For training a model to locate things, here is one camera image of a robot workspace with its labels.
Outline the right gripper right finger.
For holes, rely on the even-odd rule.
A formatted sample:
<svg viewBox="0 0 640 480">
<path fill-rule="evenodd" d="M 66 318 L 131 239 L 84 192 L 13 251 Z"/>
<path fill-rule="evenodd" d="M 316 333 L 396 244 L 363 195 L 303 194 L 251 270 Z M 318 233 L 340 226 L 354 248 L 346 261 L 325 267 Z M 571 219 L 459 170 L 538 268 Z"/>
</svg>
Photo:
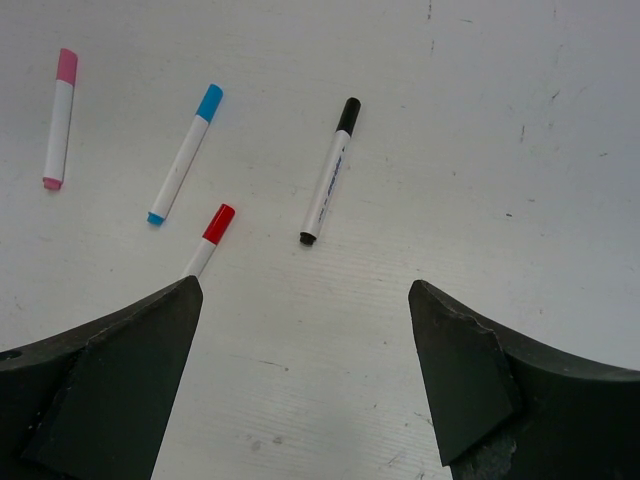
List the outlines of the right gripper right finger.
<svg viewBox="0 0 640 480">
<path fill-rule="evenodd" d="M 456 479 L 635 479 L 639 374 L 545 345 L 434 285 L 408 295 L 440 460 Z"/>
</svg>

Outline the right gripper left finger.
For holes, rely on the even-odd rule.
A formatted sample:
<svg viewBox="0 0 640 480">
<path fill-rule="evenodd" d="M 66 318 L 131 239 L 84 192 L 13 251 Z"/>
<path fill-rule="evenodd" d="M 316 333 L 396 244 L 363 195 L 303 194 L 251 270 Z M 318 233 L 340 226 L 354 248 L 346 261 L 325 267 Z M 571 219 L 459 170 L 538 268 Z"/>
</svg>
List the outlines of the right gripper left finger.
<svg viewBox="0 0 640 480">
<path fill-rule="evenodd" d="M 202 303 L 188 276 L 2 352 L 2 478 L 151 478 Z"/>
</svg>

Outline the pink marker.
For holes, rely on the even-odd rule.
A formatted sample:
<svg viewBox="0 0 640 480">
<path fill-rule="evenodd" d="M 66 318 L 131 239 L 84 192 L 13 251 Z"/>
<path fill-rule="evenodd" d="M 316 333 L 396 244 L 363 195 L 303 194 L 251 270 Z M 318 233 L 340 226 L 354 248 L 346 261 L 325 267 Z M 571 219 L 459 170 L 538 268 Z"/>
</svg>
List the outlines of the pink marker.
<svg viewBox="0 0 640 480">
<path fill-rule="evenodd" d="M 50 191 L 59 191 L 64 183 L 77 65 L 77 54 L 62 48 L 56 71 L 54 102 L 42 178 L 44 188 Z"/>
</svg>

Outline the black marker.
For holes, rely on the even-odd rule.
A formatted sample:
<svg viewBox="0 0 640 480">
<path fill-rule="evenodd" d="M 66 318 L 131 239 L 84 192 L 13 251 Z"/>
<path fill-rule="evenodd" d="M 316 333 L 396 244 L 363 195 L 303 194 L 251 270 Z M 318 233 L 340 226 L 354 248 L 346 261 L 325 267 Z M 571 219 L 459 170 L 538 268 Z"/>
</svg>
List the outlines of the black marker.
<svg viewBox="0 0 640 480">
<path fill-rule="evenodd" d="M 304 246 L 312 246 L 319 237 L 360 109 L 359 99 L 347 99 L 299 233 Z"/>
</svg>

